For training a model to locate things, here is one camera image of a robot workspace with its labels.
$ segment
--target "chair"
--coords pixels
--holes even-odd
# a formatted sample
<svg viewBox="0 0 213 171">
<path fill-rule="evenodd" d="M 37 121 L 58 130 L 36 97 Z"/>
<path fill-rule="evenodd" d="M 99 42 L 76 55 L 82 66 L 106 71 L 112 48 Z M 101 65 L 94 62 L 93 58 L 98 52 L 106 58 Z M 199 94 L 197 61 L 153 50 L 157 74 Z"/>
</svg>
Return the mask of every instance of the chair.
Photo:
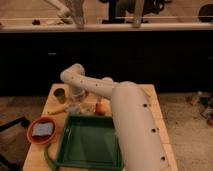
<svg viewBox="0 0 213 171">
<path fill-rule="evenodd" d="M 18 123 L 21 123 L 22 127 L 27 128 L 30 124 L 30 121 L 27 120 L 25 117 L 18 118 L 18 119 L 13 120 L 9 123 L 1 125 L 0 126 L 0 132 L 6 130 L 6 129 L 18 124 Z M 10 171 L 18 171 L 20 169 L 19 165 L 9 162 L 2 154 L 0 154 L 0 162 L 3 163 L 5 166 L 7 166 Z"/>
</svg>

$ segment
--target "yellow object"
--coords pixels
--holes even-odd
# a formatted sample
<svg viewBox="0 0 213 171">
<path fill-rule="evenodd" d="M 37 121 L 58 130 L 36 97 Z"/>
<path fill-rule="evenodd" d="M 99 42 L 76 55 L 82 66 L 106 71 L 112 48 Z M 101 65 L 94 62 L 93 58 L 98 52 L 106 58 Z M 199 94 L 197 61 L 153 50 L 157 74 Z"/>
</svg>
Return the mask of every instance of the yellow object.
<svg viewBox="0 0 213 171">
<path fill-rule="evenodd" d="M 58 113 L 65 112 L 65 109 L 68 108 L 68 107 L 69 107 L 69 104 L 67 104 L 67 103 L 57 105 L 57 106 L 53 106 L 47 111 L 47 113 L 49 115 L 55 115 L 55 114 L 58 114 Z"/>
</svg>

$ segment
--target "red object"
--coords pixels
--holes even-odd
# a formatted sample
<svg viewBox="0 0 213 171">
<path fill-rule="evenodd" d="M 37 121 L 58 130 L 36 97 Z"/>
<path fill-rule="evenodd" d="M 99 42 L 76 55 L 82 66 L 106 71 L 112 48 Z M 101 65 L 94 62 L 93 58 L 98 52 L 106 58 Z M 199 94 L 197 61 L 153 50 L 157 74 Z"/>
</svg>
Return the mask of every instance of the red object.
<svg viewBox="0 0 213 171">
<path fill-rule="evenodd" d="M 53 133 L 51 135 L 47 135 L 47 136 L 32 136 L 32 132 L 33 132 L 33 127 L 36 123 L 46 123 L 46 122 L 51 122 L 53 123 Z M 33 143 L 33 144 L 47 144 L 49 143 L 53 137 L 56 134 L 56 124 L 55 121 L 51 118 L 51 117 L 40 117 L 36 120 L 34 120 L 30 126 L 28 127 L 27 130 L 27 139 L 29 142 Z"/>
</svg>

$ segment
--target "gray sponge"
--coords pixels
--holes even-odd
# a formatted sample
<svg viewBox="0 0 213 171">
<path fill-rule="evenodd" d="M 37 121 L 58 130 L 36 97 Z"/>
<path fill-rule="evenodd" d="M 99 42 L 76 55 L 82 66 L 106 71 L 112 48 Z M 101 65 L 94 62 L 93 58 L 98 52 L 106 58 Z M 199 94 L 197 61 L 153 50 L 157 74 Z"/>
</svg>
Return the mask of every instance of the gray sponge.
<svg viewBox="0 0 213 171">
<path fill-rule="evenodd" d="M 32 136 L 46 136 L 51 135 L 53 133 L 53 123 L 36 123 L 33 126 Z"/>
</svg>

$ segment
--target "cup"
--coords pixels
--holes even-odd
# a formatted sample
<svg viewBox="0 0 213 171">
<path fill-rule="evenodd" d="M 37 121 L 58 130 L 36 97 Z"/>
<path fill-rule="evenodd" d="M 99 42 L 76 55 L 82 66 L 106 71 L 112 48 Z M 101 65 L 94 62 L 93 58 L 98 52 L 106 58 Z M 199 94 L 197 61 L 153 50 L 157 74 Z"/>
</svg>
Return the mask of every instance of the cup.
<svg viewBox="0 0 213 171">
<path fill-rule="evenodd" d="M 59 103 L 63 104 L 66 102 L 65 90 L 63 88 L 57 88 L 54 91 L 54 96 L 57 98 Z"/>
</svg>

